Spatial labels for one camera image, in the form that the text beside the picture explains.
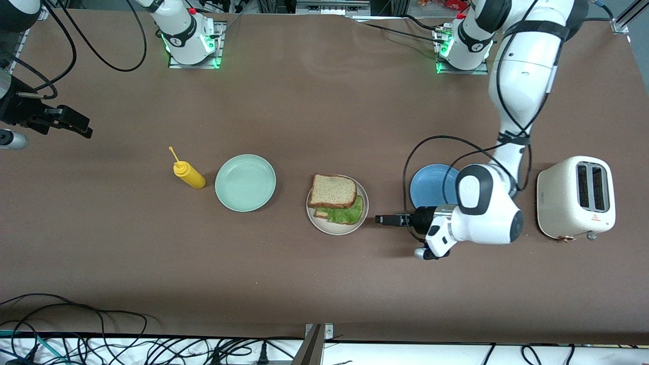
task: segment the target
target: teal plate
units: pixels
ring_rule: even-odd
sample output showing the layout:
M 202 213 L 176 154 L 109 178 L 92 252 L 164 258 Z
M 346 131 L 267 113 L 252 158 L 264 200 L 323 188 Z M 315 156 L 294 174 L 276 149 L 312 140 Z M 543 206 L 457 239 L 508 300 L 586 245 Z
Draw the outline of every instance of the teal plate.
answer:
M 239 155 L 221 166 L 214 190 L 226 208 L 251 212 L 268 203 L 275 184 L 275 170 L 268 161 L 257 155 Z

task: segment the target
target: lettuce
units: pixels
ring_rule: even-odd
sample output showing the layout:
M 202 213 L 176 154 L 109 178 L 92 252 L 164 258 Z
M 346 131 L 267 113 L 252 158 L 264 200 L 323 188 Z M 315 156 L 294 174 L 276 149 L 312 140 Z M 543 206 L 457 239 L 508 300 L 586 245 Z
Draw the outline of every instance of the lettuce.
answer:
M 330 223 L 356 224 L 363 213 L 363 199 L 356 196 L 354 205 L 347 209 L 316 208 L 316 212 L 326 214 L 326 220 Z

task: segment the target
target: table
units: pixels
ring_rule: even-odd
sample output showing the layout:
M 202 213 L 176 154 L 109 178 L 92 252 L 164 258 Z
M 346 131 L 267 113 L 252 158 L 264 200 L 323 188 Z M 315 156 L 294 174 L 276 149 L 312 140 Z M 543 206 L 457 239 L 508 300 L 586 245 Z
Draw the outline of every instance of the table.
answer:
M 137 62 L 132 14 L 73 15 L 108 60 Z M 602 158 L 616 226 L 595 242 L 551 241 L 534 222 L 532 184 L 517 198 L 526 223 L 514 244 L 465 242 L 423 262 L 405 229 L 369 221 L 348 236 L 316 230 L 304 209 L 311 176 L 359 180 L 370 217 L 399 211 L 403 163 L 417 142 L 495 142 L 487 77 L 438 75 L 425 42 L 320 15 L 244 15 L 228 31 L 221 69 L 170 70 L 153 20 L 142 20 L 149 54 L 132 73 L 103 66 L 75 38 L 79 61 L 55 101 L 91 119 L 91 140 L 21 130 L 29 148 L 0 153 L 2 298 L 51 292 L 145 312 L 158 334 L 298 336 L 304 323 L 326 321 L 347 340 L 649 343 L 649 103 L 627 38 L 608 24 L 585 24 L 564 47 L 533 132 L 533 177 L 574 155 Z M 34 27 L 23 59 L 46 75 L 67 65 L 53 20 Z M 206 188 L 173 175 L 169 145 L 206 175 Z M 429 142 L 409 174 L 467 151 Z M 219 167 L 242 153 L 266 158 L 278 177 L 272 200 L 245 214 L 212 188 Z M 72 311 L 36 325 L 99 330 Z M 136 332 L 138 323 L 119 319 L 109 330 Z

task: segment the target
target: mustard bottle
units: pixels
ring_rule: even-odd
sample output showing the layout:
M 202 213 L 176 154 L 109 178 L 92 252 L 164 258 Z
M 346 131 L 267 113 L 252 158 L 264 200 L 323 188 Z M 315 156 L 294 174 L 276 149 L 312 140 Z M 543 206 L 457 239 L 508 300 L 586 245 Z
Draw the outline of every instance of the mustard bottle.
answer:
M 178 156 L 173 151 L 173 147 L 169 147 L 169 150 L 176 158 L 176 162 L 173 163 L 173 173 L 194 189 L 200 189 L 205 186 L 205 178 L 189 162 L 179 161 Z

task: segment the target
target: white toaster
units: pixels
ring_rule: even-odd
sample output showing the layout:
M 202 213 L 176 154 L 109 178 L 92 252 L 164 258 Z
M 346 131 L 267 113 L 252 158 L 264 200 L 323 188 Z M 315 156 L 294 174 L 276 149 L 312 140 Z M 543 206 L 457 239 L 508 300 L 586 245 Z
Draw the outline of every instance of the white toaster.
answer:
M 556 240 L 594 240 L 615 224 L 611 169 L 599 158 L 570 157 L 542 171 L 536 201 L 539 228 Z

